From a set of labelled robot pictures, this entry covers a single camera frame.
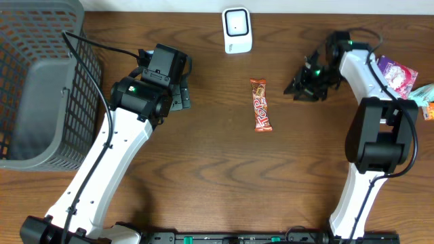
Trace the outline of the orange red snack wrapper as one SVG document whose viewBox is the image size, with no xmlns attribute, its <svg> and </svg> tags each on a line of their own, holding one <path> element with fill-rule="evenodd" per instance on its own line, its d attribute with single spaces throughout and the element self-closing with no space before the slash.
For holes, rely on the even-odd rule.
<svg viewBox="0 0 434 244">
<path fill-rule="evenodd" d="M 272 131 L 273 128 L 269 121 L 268 104 L 266 99 L 266 80 L 250 79 L 252 86 L 252 99 L 255 114 L 255 131 Z"/>
</svg>

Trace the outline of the red purple snack bag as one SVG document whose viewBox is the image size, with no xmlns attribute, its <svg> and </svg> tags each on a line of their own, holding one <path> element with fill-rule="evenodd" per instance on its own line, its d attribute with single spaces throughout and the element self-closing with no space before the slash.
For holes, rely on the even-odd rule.
<svg viewBox="0 0 434 244">
<path fill-rule="evenodd" d="M 387 80 L 389 87 L 403 99 L 407 99 L 415 84 L 418 72 L 386 56 L 379 57 L 377 65 Z"/>
</svg>

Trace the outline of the teal snack packet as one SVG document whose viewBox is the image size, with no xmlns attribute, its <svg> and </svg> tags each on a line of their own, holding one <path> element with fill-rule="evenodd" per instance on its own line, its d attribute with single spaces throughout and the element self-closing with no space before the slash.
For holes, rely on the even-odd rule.
<svg viewBox="0 0 434 244">
<path fill-rule="evenodd" d="M 426 107 L 434 101 L 434 84 L 428 84 L 411 91 L 409 100 L 415 101 L 419 107 Z"/>
</svg>

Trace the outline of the orange tissue pack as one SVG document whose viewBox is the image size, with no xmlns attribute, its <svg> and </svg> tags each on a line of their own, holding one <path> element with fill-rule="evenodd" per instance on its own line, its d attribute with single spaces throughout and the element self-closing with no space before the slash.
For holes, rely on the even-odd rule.
<svg viewBox="0 0 434 244">
<path fill-rule="evenodd" d="M 425 121 L 434 120 L 434 103 L 430 102 L 428 106 L 423 106 L 422 114 Z"/>
</svg>

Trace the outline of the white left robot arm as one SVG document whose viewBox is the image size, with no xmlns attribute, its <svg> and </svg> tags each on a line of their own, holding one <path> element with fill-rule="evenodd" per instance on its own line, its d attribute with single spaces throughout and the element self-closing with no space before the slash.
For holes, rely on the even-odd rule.
<svg viewBox="0 0 434 244">
<path fill-rule="evenodd" d="M 143 233 L 118 222 L 104 228 L 110 202 L 132 159 L 171 110 L 190 107 L 190 56 L 159 44 L 141 51 L 137 69 L 113 84 L 110 107 L 82 166 L 44 218 L 28 216 L 23 243 L 140 243 Z"/>
</svg>

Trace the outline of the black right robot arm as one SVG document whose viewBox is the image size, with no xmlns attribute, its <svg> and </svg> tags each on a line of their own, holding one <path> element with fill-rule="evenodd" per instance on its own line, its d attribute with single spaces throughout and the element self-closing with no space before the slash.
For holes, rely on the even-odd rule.
<svg viewBox="0 0 434 244">
<path fill-rule="evenodd" d="M 418 106 L 389 87 L 366 42 L 353 41 L 352 30 L 335 30 L 305 57 L 304 66 L 285 88 L 295 100 L 325 100 L 328 88 L 346 80 L 358 109 L 345 140 L 349 172 L 326 230 L 295 226 L 286 243 L 399 243 L 395 232 L 367 232 L 366 220 L 381 186 L 405 175 L 418 153 Z"/>
</svg>

